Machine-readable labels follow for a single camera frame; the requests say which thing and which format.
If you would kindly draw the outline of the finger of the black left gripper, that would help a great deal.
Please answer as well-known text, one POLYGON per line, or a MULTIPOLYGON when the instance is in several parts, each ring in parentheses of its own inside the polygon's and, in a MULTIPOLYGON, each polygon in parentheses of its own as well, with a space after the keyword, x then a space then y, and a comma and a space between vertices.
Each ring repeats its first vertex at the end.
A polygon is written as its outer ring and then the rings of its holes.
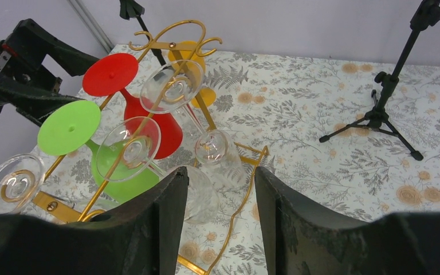
POLYGON ((11 33, 11 55, 31 70, 38 70, 50 56, 70 76, 83 75, 99 58, 56 38, 31 18, 19 21, 11 33))
POLYGON ((0 73, 0 108, 11 104, 37 126, 41 126, 57 109, 79 100, 78 97, 18 83, 0 73))

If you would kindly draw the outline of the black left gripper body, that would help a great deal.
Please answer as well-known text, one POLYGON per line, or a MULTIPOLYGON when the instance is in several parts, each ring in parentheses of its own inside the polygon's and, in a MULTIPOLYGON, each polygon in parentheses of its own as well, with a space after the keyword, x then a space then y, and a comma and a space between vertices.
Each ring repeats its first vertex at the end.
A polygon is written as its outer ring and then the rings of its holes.
POLYGON ((52 74, 43 64, 38 70, 31 70, 23 61, 11 55, 11 33, 0 40, 0 73, 12 80, 59 93, 62 80, 52 74))

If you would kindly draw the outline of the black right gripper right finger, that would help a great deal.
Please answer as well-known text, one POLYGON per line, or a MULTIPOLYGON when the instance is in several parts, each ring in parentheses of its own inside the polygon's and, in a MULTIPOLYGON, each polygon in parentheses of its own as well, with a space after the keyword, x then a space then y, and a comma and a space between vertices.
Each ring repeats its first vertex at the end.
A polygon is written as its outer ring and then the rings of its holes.
POLYGON ((265 167, 254 173, 269 274, 440 274, 440 212, 372 222, 337 213, 265 167))

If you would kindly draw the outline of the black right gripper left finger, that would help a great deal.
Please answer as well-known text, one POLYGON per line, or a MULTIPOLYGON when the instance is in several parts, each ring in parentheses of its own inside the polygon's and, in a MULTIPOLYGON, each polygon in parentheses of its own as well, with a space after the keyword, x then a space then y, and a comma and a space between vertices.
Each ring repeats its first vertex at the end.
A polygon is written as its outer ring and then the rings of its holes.
POLYGON ((178 167, 89 222, 0 215, 0 274, 174 274, 188 183, 178 167))

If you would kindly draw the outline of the green plastic wine glass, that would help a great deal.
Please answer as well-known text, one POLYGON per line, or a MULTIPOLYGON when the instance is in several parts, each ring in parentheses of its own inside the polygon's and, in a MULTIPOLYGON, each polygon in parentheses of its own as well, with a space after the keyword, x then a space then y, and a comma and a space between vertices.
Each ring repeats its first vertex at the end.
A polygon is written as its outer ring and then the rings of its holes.
POLYGON ((101 144, 92 139, 100 122, 101 110, 96 103, 87 100, 71 102, 43 122, 37 136, 38 148, 48 155, 60 156, 86 146, 91 151, 92 160, 93 150, 101 144))

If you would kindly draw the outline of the red plastic wine glass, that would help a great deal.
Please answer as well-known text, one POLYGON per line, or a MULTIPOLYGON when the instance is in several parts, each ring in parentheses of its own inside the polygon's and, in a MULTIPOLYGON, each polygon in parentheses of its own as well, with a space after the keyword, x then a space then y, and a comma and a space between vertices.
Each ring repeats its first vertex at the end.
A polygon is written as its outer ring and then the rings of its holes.
MULTIPOLYGON (((128 53, 116 53, 94 63, 84 74, 82 87, 94 97, 111 96, 120 92, 125 99, 124 120, 137 116, 148 116, 139 98, 132 96, 126 89, 139 70, 136 58, 128 53)), ((174 117, 167 114, 155 114, 160 131, 160 147, 155 159, 164 159, 172 155, 183 141, 183 132, 174 117)))

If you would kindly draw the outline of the clear wine glass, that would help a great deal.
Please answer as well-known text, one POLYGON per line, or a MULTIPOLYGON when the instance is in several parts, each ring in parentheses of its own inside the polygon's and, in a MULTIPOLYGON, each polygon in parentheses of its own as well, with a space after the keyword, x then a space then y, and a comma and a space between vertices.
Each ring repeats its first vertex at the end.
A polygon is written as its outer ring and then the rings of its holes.
POLYGON ((244 188, 248 175, 243 169, 231 137, 223 130, 207 130, 195 115, 190 103, 203 84, 202 67, 192 60, 170 62, 148 77, 141 88, 139 100, 146 111, 171 114, 182 129, 181 146, 192 153, 195 163, 221 186, 244 188), (188 68, 200 70, 199 80, 188 68))
MULTIPOLYGON (((93 150, 91 173, 104 191, 118 203, 148 191, 167 175, 153 158, 160 148, 158 124, 138 116, 117 125, 93 150)), ((187 166, 189 178, 184 221, 192 225, 210 222, 219 209, 218 194, 210 178, 200 169, 187 166)))
POLYGON ((43 160, 19 154, 0 164, 0 215, 19 214, 36 197, 45 180, 43 160))

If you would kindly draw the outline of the yellow plastic wine glass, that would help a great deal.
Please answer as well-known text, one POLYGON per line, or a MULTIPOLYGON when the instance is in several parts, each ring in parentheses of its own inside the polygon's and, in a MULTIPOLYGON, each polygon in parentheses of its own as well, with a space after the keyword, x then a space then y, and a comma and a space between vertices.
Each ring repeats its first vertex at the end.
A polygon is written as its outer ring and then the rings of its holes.
MULTIPOLYGON (((180 45, 193 45, 193 46, 195 44, 196 44, 195 41, 182 41, 180 43, 180 45)), ((182 56, 182 58, 188 57, 190 55, 190 51, 180 50, 180 55, 182 56)), ((168 59, 170 62, 177 60, 177 58, 174 56, 172 51, 168 52, 168 59)), ((202 67, 202 72, 204 73, 205 69, 206 69, 206 64, 205 64, 204 58, 198 57, 196 54, 193 54, 192 60, 194 62, 198 63, 202 67)), ((188 64, 187 66, 188 66, 189 70, 191 71, 191 73, 194 74, 195 80, 198 81, 199 77, 200 77, 200 70, 198 69, 198 67, 193 64, 188 64)), ((207 107, 212 105, 217 97, 216 93, 211 88, 208 88, 205 85, 202 85, 202 88, 200 89, 199 94, 200 94, 201 98, 203 98, 203 101, 207 107)))

